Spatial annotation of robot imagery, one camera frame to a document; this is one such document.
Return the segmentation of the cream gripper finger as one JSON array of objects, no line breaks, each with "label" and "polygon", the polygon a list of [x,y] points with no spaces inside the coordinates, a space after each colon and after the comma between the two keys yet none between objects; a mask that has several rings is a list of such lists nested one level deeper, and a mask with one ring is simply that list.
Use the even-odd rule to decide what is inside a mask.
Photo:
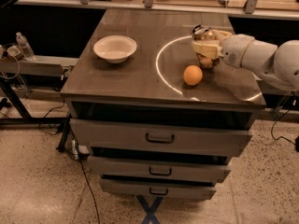
[{"label": "cream gripper finger", "polygon": [[216,39],[217,40],[220,40],[220,41],[223,41],[225,40],[226,38],[232,36],[233,34],[230,33],[230,32],[227,32],[227,31],[223,31],[223,30],[215,30],[214,31],[214,34],[216,36]]},{"label": "cream gripper finger", "polygon": [[192,48],[196,53],[212,60],[216,60],[221,56],[219,40],[193,40]]}]

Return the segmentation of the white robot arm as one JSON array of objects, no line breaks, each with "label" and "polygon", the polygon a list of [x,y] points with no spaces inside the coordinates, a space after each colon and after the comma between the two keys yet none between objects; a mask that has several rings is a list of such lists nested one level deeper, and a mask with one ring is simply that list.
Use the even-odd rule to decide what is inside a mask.
[{"label": "white robot arm", "polygon": [[203,68],[219,61],[252,72],[264,82],[283,91],[299,90],[299,41],[282,45],[257,40],[251,35],[198,26],[192,30],[192,49]]}]

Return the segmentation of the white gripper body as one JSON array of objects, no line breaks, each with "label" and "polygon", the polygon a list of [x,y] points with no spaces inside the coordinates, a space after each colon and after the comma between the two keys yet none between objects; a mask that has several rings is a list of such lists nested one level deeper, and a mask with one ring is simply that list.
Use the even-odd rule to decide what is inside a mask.
[{"label": "white gripper body", "polygon": [[254,40],[250,35],[231,35],[222,42],[222,60],[234,68],[240,68],[242,58],[249,44]]}]

